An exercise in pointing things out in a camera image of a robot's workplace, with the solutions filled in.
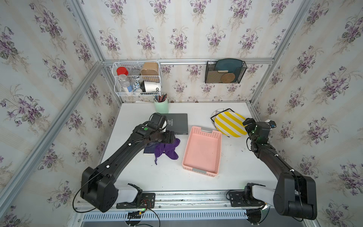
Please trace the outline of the purple microfibre cloth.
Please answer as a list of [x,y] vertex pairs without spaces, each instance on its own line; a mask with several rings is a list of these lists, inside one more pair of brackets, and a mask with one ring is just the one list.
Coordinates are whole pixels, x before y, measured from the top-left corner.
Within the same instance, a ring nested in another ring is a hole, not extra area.
[[178,154],[175,152],[175,149],[179,146],[180,140],[176,138],[173,143],[159,143],[156,145],[154,150],[155,155],[155,164],[157,165],[157,159],[166,154],[171,160],[177,160],[179,158]]

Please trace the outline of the yellow striped round plate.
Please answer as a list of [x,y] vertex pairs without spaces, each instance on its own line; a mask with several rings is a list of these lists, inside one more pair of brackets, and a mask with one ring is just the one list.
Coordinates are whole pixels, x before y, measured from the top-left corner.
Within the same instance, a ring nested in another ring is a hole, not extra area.
[[247,131],[243,126],[245,117],[239,113],[222,112],[215,119],[215,127],[225,136],[240,138],[247,135]]

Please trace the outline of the white plaid round plate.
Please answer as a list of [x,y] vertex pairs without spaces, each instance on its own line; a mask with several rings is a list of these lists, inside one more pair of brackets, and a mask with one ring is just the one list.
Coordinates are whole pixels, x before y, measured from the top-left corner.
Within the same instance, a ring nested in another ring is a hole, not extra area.
[[219,113],[223,112],[224,110],[225,110],[224,108],[220,108],[220,109],[213,111],[211,114],[211,117],[218,115]]

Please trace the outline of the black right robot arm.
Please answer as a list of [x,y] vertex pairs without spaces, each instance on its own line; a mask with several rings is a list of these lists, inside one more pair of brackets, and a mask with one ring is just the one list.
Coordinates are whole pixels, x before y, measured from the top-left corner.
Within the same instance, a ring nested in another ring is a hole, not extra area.
[[269,144],[268,135],[270,130],[276,127],[276,123],[271,120],[256,122],[253,118],[247,118],[243,126],[251,140],[251,151],[270,169],[278,181],[275,189],[248,183],[244,189],[244,199],[270,204],[282,216],[315,220],[316,182],[293,169]]

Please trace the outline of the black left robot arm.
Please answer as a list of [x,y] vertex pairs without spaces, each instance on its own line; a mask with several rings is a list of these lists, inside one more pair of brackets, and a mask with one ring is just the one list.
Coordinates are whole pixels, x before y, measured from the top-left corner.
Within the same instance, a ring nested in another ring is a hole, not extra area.
[[167,125],[166,115],[160,113],[152,114],[147,122],[137,125],[126,142],[106,161],[84,170],[80,197],[101,212],[111,209],[119,195],[115,182],[132,159],[151,142],[174,142],[175,133],[168,131]]

